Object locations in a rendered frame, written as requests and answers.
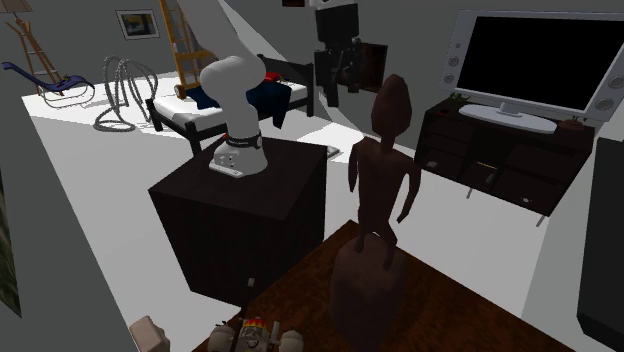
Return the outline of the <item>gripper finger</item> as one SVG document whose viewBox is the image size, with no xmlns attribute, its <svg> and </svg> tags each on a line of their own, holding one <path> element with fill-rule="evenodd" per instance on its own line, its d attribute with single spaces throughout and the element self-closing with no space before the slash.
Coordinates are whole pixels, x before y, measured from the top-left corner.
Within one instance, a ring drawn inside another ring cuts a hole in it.
<svg viewBox="0 0 624 352">
<path fill-rule="evenodd" d="M 316 85 L 323 88 L 328 107 L 339 106 L 337 66 L 340 51 L 337 43 L 326 43 L 323 50 L 314 52 Z"/>
<path fill-rule="evenodd" d="M 341 53 L 340 79 L 347 87 L 349 93 L 358 93 L 360 90 L 360 73 L 363 56 L 361 52 L 361 39 L 355 37 Z"/>
</svg>

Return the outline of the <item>brown wooden human figure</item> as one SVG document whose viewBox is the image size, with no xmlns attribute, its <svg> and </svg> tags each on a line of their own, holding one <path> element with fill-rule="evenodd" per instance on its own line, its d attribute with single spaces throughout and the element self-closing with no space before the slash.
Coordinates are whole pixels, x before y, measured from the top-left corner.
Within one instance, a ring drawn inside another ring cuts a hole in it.
<svg viewBox="0 0 624 352">
<path fill-rule="evenodd" d="M 352 146 L 348 183 L 359 195 L 358 235 L 337 253 L 330 280 L 331 321 L 355 352 L 377 352 L 403 302 L 408 260 L 397 248 L 390 218 L 405 178 L 409 189 L 397 217 L 411 211 L 421 184 L 421 168 L 394 149 L 410 126 L 408 85 L 389 76 L 375 98 L 371 124 L 379 140 L 365 137 Z"/>
</svg>

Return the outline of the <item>yellow ladder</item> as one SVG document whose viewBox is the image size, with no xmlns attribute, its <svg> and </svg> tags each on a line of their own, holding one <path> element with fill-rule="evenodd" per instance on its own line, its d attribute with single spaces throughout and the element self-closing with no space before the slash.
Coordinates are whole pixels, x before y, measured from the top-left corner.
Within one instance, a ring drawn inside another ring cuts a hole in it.
<svg viewBox="0 0 624 352">
<path fill-rule="evenodd" d="M 184 100 L 186 91 L 200 85 L 200 72 L 216 56 L 197 42 L 176 0 L 159 0 L 180 83 L 174 86 L 176 96 Z"/>
</svg>

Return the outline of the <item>dark framed bed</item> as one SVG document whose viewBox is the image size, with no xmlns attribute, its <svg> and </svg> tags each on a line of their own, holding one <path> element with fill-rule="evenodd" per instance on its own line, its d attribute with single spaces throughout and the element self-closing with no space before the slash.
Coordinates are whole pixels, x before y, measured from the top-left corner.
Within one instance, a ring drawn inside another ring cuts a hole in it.
<svg viewBox="0 0 624 352">
<path fill-rule="evenodd" d="M 314 115 L 314 65 L 300 64 L 259 56 L 271 79 L 247 93 L 258 110 L 258 119 L 272 119 L 276 128 L 283 126 L 286 113 L 303 108 Z M 201 142 L 227 132 L 225 116 L 214 100 L 197 86 L 187 90 L 183 99 L 166 96 L 146 101 L 156 131 L 169 127 L 186 139 L 193 154 L 202 151 Z"/>
</svg>

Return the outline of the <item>dark robot stand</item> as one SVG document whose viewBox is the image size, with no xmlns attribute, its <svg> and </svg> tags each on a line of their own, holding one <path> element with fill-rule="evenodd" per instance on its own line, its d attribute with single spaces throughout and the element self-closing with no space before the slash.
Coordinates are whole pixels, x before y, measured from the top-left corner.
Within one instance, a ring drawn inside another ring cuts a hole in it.
<svg viewBox="0 0 624 352">
<path fill-rule="evenodd" d="M 210 169 L 209 146 L 149 195 L 189 289 L 235 306 L 318 247 L 325 233 L 327 148 L 267 138 L 265 170 Z"/>
</svg>

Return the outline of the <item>silver flat screen television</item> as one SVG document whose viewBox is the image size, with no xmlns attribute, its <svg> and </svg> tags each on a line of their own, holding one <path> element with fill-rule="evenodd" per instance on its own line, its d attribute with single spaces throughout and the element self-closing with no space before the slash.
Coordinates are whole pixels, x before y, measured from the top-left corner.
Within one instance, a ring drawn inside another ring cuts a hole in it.
<svg viewBox="0 0 624 352">
<path fill-rule="evenodd" d="M 461 114 L 552 134 L 528 108 L 607 122 L 624 100 L 624 13 L 462 10 L 439 86 L 498 101 Z"/>
</svg>

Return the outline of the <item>dark television cabinet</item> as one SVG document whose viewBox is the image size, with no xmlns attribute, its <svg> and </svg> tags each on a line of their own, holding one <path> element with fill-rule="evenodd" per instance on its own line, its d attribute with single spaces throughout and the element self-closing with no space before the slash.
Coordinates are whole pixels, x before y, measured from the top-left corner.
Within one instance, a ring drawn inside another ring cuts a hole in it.
<svg viewBox="0 0 624 352">
<path fill-rule="evenodd" d="M 464 116 L 447 98 L 425 111 L 414 162 L 438 176 L 551 216 L 593 151 L 596 131 L 556 123 L 541 134 Z"/>
</svg>

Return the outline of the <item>grey looped tube chair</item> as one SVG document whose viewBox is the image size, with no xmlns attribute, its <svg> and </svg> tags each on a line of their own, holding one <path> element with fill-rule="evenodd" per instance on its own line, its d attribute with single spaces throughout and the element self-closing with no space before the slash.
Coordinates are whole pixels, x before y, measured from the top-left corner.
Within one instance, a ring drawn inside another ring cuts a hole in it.
<svg viewBox="0 0 624 352">
<path fill-rule="evenodd" d="M 157 74 L 148 66 L 134 60 L 122 59 L 115 55 L 107 56 L 104 60 L 102 73 L 103 84 L 109 107 L 100 113 L 92 127 L 100 132 L 127 133 L 133 132 L 137 126 L 121 115 L 122 107 L 129 107 L 131 96 L 139 107 L 146 123 L 152 121 L 151 115 L 146 110 L 146 99 L 141 96 L 135 76 L 131 69 L 136 69 L 146 80 L 150 89 L 150 99 L 156 97 L 159 86 Z"/>
</svg>

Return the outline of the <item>brown wooden table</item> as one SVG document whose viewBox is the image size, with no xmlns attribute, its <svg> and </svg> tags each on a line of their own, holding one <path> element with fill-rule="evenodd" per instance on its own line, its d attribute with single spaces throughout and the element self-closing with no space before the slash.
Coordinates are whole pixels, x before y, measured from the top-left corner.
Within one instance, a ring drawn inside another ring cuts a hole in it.
<svg viewBox="0 0 624 352">
<path fill-rule="evenodd" d="M 249 304 L 247 316 L 295 328 L 303 352 L 355 352 L 330 321 L 330 276 L 356 237 L 347 221 Z M 408 257 L 406 295 L 376 352 L 575 352 L 421 260 Z"/>
</svg>

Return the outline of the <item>blue lounge chair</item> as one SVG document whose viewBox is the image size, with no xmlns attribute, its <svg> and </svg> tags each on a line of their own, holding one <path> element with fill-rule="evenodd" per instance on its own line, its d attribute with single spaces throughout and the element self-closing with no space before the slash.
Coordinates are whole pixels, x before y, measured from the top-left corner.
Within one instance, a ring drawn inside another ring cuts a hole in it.
<svg viewBox="0 0 624 352">
<path fill-rule="evenodd" d="M 77 105 L 82 105 L 82 104 L 86 104 L 90 101 L 93 100 L 94 96 L 95 96 L 95 86 L 90 83 L 89 81 L 87 81 L 84 77 L 80 76 L 80 75 L 70 75 L 70 76 L 66 76 L 64 78 L 62 78 L 59 82 L 54 82 L 54 83 L 46 83 L 38 78 L 36 78 L 35 76 L 33 76 L 32 74 L 27 73 L 26 71 L 24 71 L 23 69 L 21 69 L 20 67 L 18 67 L 17 65 L 11 63 L 11 62 L 3 62 L 2 63 L 2 68 L 4 70 L 11 70 L 16 72 L 17 74 L 19 74 L 20 76 L 22 76 L 23 78 L 29 80 L 30 82 L 34 83 L 35 86 L 37 88 L 41 88 L 43 90 L 43 92 L 41 93 L 42 98 L 44 99 L 44 102 L 51 108 L 56 108 L 56 109 L 61 109 L 61 108 L 66 108 L 66 107 L 72 107 L 72 106 L 77 106 Z M 53 105 L 53 102 L 59 102 L 59 101 L 64 101 L 67 99 L 73 99 L 73 96 L 64 96 L 64 97 L 60 97 L 58 99 L 48 99 L 46 96 L 47 92 L 51 92 L 51 93 L 63 93 L 67 90 L 70 90 L 74 87 L 80 86 L 80 85 L 84 85 L 85 89 L 82 93 L 75 95 L 75 98 L 78 97 L 82 97 L 84 96 L 88 90 L 91 90 L 91 96 L 89 98 L 87 98 L 85 101 L 82 102 L 74 102 L 74 103 L 69 103 L 66 105 Z"/>
</svg>

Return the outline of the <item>grey toy with red top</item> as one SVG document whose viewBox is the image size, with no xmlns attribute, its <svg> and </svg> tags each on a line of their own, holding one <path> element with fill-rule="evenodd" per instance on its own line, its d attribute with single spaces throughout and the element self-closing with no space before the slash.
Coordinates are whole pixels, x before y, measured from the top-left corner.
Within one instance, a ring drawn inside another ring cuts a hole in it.
<svg viewBox="0 0 624 352">
<path fill-rule="evenodd" d="M 280 322 L 274 321 L 271 330 L 266 321 L 257 316 L 246 319 L 254 278 L 247 282 L 247 295 L 234 326 L 223 321 L 211 332 L 207 352 L 304 352 L 304 338 L 293 327 L 280 333 Z"/>
</svg>

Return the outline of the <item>wooden tripod floor lamp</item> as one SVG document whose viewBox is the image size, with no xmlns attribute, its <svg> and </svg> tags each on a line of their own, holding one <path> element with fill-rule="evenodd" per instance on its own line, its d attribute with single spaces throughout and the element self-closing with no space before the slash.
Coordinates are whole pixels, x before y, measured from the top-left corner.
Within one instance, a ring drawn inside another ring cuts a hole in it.
<svg viewBox="0 0 624 352">
<path fill-rule="evenodd" d="M 58 70 L 51 63 L 31 31 L 31 22 L 22 20 L 19 13 L 30 13 L 33 9 L 28 0 L 0 0 L 0 13 L 12 14 L 13 24 L 7 26 L 18 36 L 30 74 L 35 78 L 47 77 L 52 82 L 61 79 Z"/>
</svg>

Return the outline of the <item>black cabinet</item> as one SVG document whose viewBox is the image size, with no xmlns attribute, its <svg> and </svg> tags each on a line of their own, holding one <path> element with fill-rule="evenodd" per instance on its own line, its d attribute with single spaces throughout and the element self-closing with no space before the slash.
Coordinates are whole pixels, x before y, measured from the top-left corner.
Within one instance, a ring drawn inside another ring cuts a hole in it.
<svg viewBox="0 0 624 352">
<path fill-rule="evenodd" d="M 585 335 L 624 352 L 624 141 L 596 143 L 577 320 Z"/>
</svg>

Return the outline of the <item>beige box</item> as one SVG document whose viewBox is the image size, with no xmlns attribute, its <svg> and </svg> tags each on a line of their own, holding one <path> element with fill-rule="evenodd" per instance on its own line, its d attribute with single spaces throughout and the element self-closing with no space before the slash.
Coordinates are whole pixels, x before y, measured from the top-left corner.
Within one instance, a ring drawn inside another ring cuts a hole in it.
<svg viewBox="0 0 624 352">
<path fill-rule="evenodd" d="M 171 342 L 164 330 L 150 316 L 144 316 L 129 326 L 139 352 L 171 352 Z"/>
</svg>

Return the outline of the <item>framed wall picture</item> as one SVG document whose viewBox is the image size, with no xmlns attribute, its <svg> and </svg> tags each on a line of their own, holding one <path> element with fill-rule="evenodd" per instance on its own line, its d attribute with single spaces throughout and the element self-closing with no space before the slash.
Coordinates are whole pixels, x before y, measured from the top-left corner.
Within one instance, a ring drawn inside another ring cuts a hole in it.
<svg viewBox="0 0 624 352">
<path fill-rule="evenodd" d="M 116 10 L 125 40 L 159 38 L 153 10 Z"/>
</svg>

